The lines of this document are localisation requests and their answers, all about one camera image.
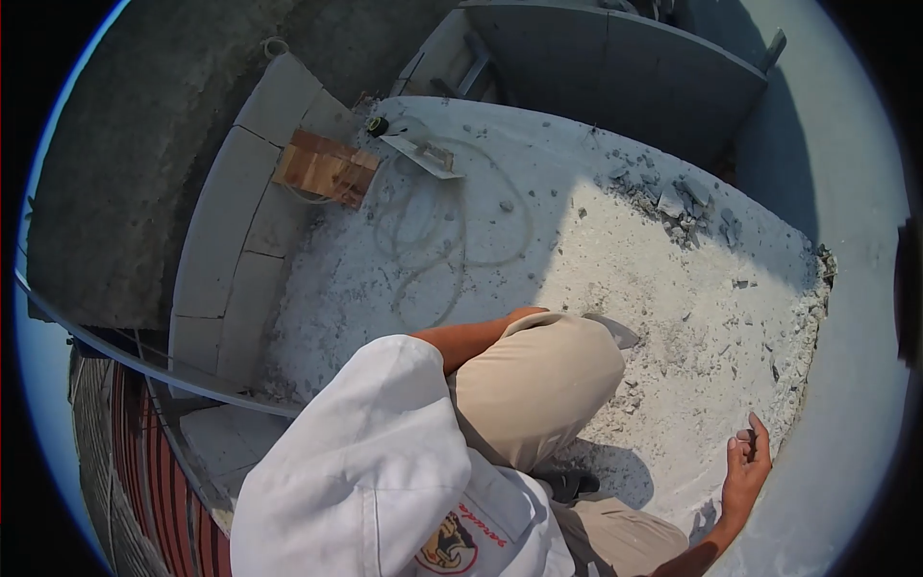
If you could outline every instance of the logo patch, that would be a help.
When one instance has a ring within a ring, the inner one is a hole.
[[[450,511],[420,551],[416,562],[439,575],[458,575],[471,569],[477,559],[477,545],[458,515]]]

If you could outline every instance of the sky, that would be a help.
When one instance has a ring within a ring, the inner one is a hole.
[[[24,196],[35,196],[45,154],[48,152],[48,146],[51,143],[54,129],[57,127],[61,111],[74,89],[78,76],[90,60],[96,46],[99,45],[103,34],[112,26],[128,2],[129,0],[121,0],[113,8],[93,33],[68,75],[48,115],[48,122],[32,161]],[[24,217],[29,211],[29,203],[23,202],[22,204],[23,212],[20,215],[18,243],[19,247],[25,250],[29,222]],[[16,268],[25,276],[27,263],[22,250],[17,251]],[[90,516],[87,514],[86,504],[80,492],[74,416],[71,405],[67,401],[67,365],[70,359],[70,346],[66,344],[67,331],[54,323],[30,319],[28,297],[21,288],[17,287],[14,299],[21,380],[26,401],[29,404],[32,425],[42,447],[45,462],[70,509],[71,516],[87,536],[90,545],[96,550],[97,557],[104,562],[102,548],[90,523]]]

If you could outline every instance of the metal trowel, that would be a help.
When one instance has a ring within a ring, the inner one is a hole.
[[[595,320],[600,323],[607,329],[609,333],[612,334],[612,338],[615,339],[616,345],[618,345],[618,350],[624,351],[625,349],[630,349],[634,345],[638,344],[638,341],[641,338],[634,333],[631,329],[621,324],[620,322],[615,322],[612,319],[608,319],[602,315],[597,315],[596,313],[587,313],[583,315],[585,319]]]

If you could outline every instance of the white sleeve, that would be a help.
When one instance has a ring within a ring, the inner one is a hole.
[[[406,566],[471,476],[442,363],[436,347],[406,335],[356,352],[247,476],[235,575]]]

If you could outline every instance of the khaki pants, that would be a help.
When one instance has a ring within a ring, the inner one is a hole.
[[[468,445],[491,463],[529,473],[577,437],[625,372],[603,325],[538,313],[509,325],[493,346],[449,377]],[[689,545],[675,526],[602,493],[552,503],[578,575],[647,575]]]

